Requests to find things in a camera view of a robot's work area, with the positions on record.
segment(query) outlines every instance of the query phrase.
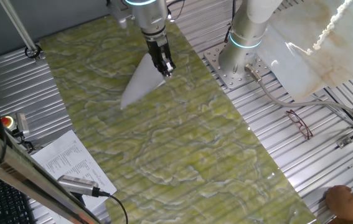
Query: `green marble-patterned sheet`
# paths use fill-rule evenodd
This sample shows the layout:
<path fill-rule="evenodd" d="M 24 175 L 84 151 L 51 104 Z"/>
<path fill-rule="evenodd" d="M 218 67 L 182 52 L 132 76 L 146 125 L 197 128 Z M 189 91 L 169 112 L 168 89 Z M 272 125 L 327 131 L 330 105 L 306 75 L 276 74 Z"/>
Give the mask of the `green marble-patterned sheet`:
<path fill-rule="evenodd" d="M 315 219 L 175 24 L 171 81 L 120 110 L 147 52 L 140 30 L 102 18 L 41 40 L 78 137 L 118 189 L 130 223 Z M 118 204 L 106 203 L 113 223 Z"/>

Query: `metal table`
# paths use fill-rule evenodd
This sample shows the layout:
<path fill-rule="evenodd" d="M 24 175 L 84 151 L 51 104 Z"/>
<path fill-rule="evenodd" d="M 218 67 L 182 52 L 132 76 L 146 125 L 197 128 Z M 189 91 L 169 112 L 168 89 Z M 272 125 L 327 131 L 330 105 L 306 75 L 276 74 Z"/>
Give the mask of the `metal table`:
<path fill-rule="evenodd" d="M 300 2 L 284 0 L 278 10 Z M 172 14 L 177 15 L 181 5 L 181 2 L 173 5 Z M 206 65 L 209 63 L 204 53 L 223 42 L 231 10 L 231 0 L 186 0 L 176 21 Z M 44 54 L 42 58 L 41 63 L 35 63 L 25 57 L 24 49 L 0 56 L 0 110 L 2 114 L 26 113 L 31 129 L 31 135 L 26 139 L 45 146 L 73 127 Z M 212 73 L 306 205 L 320 222 L 329 221 L 333 215 L 325 205 L 324 191 L 337 184 L 353 189 L 353 143 L 343 149 L 336 144 L 353 131 L 351 125 L 324 106 L 297 108 L 295 112 L 314 134 L 307 141 L 287 117 L 286 109 L 275 105 L 254 81 L 229 90 L 217 74 Z M 271 72 L 264 73 L 263 82 L 279 100 L 293 101 Z M 322 100 L 334 98 L 353 107 L 353 79 L 335 89 L 318 91 L 316 95 Z M 33 200 L 31 205 L 38 223 L 53 223 L 43 206 Z"/>

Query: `blue led ring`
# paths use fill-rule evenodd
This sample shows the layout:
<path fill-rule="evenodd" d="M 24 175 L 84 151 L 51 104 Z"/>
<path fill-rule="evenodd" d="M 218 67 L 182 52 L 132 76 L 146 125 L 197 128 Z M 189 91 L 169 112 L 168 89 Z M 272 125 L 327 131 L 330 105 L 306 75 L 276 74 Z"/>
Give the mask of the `blue led ring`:
<path fill-rule="evenodd" d="M 258 45 L 262 42 L 262 40 L 261 40 L 261 41 L 259 41 L 259 43 L 255 44 L 254 46 L 244 46 L 244 45 L 240 45 L 240 44 L 236 43 L 236 41 L 233 40 L 233 38 L 232 38 L 231 35 L 229 35 L 229 37 L 230 37 L 230 40 L 231 40 L 235 45 L 237 45 L 237 47 L 242 47 L 242 48 L 254 48 L 254 47 L 258 46 Z"/>
<path fill-rule="evenodd" d="M 145 1 L 145 2 L 131 2 L 129 0 L 125 0 L 128 4 L 131 4 L 132 6 L 145 6 L 147 4 L 150 4 L 150 3 L 153 3 L 157 0 L 148 0 L 148 1 Z"/>

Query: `finger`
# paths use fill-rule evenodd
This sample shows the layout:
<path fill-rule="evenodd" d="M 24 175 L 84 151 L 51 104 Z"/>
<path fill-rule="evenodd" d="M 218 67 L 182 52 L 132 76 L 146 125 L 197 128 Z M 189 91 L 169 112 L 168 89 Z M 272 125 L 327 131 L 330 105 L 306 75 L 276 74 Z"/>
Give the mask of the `finger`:
<path fill-rule="evenodd" d="M 344 187 L 345 187 L 345 189 L 348 190 L 349 192 L 352 191 L 352 189 L 351 189 L 350 187 L 348 187 L 348 186 L 344 186 Z"/>

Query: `keyboard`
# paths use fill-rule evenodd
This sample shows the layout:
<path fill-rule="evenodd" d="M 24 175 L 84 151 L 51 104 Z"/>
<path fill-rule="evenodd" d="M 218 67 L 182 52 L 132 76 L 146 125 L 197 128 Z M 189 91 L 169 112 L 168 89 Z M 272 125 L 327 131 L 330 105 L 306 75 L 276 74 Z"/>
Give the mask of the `keyboard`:
<path fill-rule="evenodd" d="M 0 224 L 33 224 L 27 196 L 0 180 Z"/>

